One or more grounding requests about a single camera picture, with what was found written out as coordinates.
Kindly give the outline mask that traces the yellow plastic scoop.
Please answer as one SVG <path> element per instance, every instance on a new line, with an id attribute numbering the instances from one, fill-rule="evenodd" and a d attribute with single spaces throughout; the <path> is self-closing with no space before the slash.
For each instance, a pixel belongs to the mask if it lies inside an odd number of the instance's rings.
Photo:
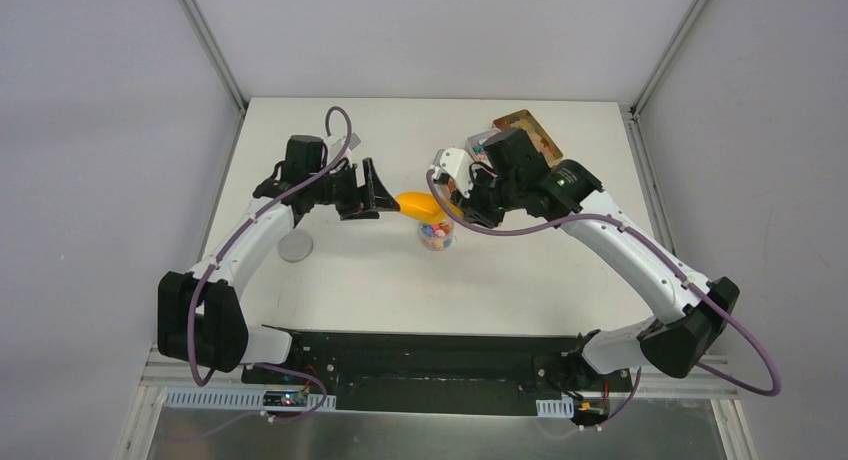
<path id="1" fill-rule="evenodd" d="M 399 213 L 420 223 L 437 224 L 446 221 L 449 215 L 430 193 L 409 191 L 396 196 Z"/>

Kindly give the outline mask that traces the clear plastic jar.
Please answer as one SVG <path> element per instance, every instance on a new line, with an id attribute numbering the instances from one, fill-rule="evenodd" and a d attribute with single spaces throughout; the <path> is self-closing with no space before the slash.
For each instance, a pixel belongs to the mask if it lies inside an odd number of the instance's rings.
<path id="1" fill-rule="evenodd" d="M 450 219 L 435 224 L 420 222 L 417 234 L 419 241 L 426 249 L 442 251 L 453 244 L 454 223 Z"/>

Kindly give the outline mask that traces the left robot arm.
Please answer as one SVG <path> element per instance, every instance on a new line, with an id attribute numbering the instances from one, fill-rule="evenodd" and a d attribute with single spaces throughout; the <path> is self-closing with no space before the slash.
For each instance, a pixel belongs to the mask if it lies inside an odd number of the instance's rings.
<path id="1" fill-rule="evenodd" d="M 294 135 L 284 158 L 257 185 L 247 211 L 228 236 L 185 273 L 169 271 L 157 291 L 157 344 L 170 358 L 230 372 L 266 363 L 281 384 L 297 382 L 305 358 L 293 350 L 292 335 L 248 321 L 240 302 L 263 261 L 316 206 L 332 206 L 339 218 L 377 219 L 399 203 L 383 185 L 374 161 L 349 158 L 339 140 Z"/>

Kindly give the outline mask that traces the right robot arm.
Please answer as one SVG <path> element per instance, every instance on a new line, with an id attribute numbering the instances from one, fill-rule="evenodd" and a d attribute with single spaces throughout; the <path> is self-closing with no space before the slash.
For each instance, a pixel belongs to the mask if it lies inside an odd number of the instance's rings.
<path id="1" fill-rule="evenodd" d="M 590 390 L 615 370 L 646 365 L 669 377 L 686 377 L 726 327 L 715 310 L 732 311 L 736 284 L 726 277 L 709 280 L 685 266 L 647 237 L 588 169 L 571 159 L 549 165 L 525 131 L 500 132 L 484 150 L 486 162 L 458 149 L 444 151 L 435 162 L 434 180 L 453 181 L 450 201 L 466 222 L 494 229 L 513 210 L 557 221 L 651 311 L 642 322 L 586 334 L 567 356 L 572 384 Z"/>

